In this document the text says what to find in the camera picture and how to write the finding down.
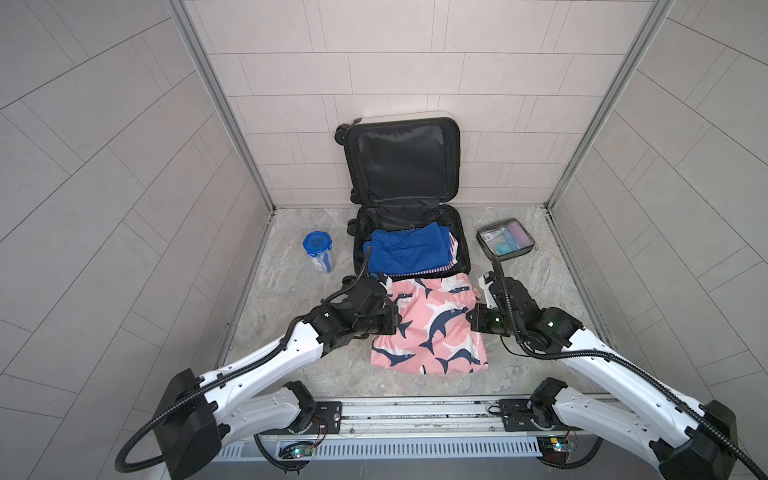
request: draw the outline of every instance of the folded blue towel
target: folded blue towel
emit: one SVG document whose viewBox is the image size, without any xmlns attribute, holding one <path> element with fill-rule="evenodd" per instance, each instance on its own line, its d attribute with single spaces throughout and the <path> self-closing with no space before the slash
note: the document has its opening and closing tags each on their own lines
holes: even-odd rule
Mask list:
<svg viewBox="0 0 768 480">
<path fill-rule="evenodd" d="M 453 260 L 449 229 L 436 222 L 414 230 L 374 230 L 363 251 L 367 251 L 368 246 L 371 246 L 368 270 L 387 275 L 423 272 L 446 266 Z"/>
</svg>

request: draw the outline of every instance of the suitcase lid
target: suitcase lid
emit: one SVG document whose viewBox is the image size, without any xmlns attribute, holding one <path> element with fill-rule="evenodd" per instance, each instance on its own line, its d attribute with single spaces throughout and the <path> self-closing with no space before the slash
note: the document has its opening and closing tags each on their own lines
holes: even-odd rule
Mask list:
<svg viewBox="0 0 768 480">
<path fill-rule="evenodd" d="M 458 125 L 445 111 L 361 118 L 336 129 L 353 201 L 362 205 L 451 200 L 458 193 L 459 141 Z"/>
</svg>

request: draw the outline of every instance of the black suitcase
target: black suitcase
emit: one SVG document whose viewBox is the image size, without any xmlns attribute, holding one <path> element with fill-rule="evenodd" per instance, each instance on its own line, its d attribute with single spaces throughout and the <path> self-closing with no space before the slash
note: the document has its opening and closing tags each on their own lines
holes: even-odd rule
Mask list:
<svg viewBox="0 0 768 480">
<path fill-rule="evenodd" d="M 444 278 L 469 273 L 469 248 L 462 219 L 446 202 L 458 193 L 459 130 L 446 112 L 360 118 L 336 129 L 352 177 L 350 200 L 362 205 L 347 224 L 355 237 L 355 273 L 362 245 L 376 229 L 387 231 L 448 227 L 458 241 L 456 265 L 449 270 L 406 278 Z"/>
</svg>

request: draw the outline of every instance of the tile wall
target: tile wall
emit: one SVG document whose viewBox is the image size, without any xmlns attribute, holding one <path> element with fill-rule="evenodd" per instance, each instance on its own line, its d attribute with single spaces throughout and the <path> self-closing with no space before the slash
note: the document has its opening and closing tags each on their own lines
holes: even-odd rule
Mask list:
<svg viewBox="0 0 768 480">
<path fill-rule="evenodd" d="M 678 0 L 554 208 L 618 349 L 733 409 L 763 469 L 765 25 L 761 0 Z"/>
<path fill-rule="evenodd" d="M 268 210 L 162 0 L 0 2 L 0 45 L 0 477 L 115 478 Z"/>
<path fill-rule="evenodd" d="M 448 111 L 453 203 L 539 204 L 650 2 L 187 0 L 275 203 L 349 204 L 341 123 Z"/>
</svg>

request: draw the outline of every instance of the gray marble floor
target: gray marble floor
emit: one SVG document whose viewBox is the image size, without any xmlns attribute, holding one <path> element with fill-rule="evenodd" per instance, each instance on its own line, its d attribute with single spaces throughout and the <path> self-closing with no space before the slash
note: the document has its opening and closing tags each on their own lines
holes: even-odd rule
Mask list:
<svg viewBox="0 0 768 480">
<path fill-rule="evenodd" d="M 482 252 L 475 232 L 487 223 L 514 217 L 536 239 L 537 249 L 504 262 L 505 271 L 528 288 L 539 306 L 557 306 L 591 328 L 587 310 L 541 207 L 460 207 L 469 243 L 472 271 L 477 279 L 492 268 Z M 293 317 L 309 312 L 320 299 L 338 290 L 341 279 L 354 274 L 353 239 L 346 233 L 347 220 L 356 209 L 278 210 L 256 278 L 237 326 L 227 361 L 242 356 L 282 336 Z M 301 246 L 304 236 L 326 231 L 333 239 L 335 266 L 329 274 L 310 266 Z M 371 340 L 353 340 L 347 347 L 298 369 L 282 379 L 301 380 L 315 397 L 327 396 L 444 396 L 527 394 L 547 376 L 564 380 L 582 392 L 601 392 L 599 386 L 570 370 L 561 362 L 512 356 L 497 336 L 485 335 L 488 371 L 451 376 L 422 376 L 374 368 L 370 364 Z M 515 348 L 514 341 L 507 341 Z"/>
</svg>

